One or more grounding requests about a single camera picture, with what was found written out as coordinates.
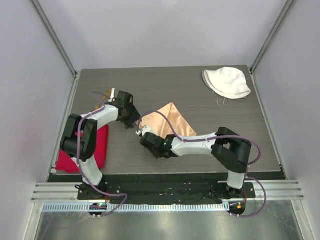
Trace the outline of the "peach cloth napkin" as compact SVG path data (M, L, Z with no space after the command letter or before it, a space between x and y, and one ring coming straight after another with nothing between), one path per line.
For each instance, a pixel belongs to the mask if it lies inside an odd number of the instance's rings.
M141 130L143 127L149 126L156 135L165 139L167 135L174 134L166 119L172 125L177 135L185 137L194 137L197 135L173 102L143 116L139 124L139 129Z

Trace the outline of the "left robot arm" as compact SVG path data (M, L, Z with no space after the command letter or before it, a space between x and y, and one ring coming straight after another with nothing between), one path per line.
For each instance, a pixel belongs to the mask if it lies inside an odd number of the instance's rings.
M134 106L132 94L119 91L116 97L103 103L98 109L82 114L71 114L65 124L60 141L60 150L66 153L77 165L83 182L91 185L89 194L100 200L107 192L103 174L95 160L98 130L112 122L120 122L131 129L141 115Z

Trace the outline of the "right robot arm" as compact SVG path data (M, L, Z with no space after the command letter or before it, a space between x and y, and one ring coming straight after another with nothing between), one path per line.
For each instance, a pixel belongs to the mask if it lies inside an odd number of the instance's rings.
M227 169L226 193L233 198L243 193L252 144L230 129L220 127L217 132L208 135L171 134L162 138L151 127L144 126L136 134L140 137L140 145L148 149L156 159L186 155L213 156Z

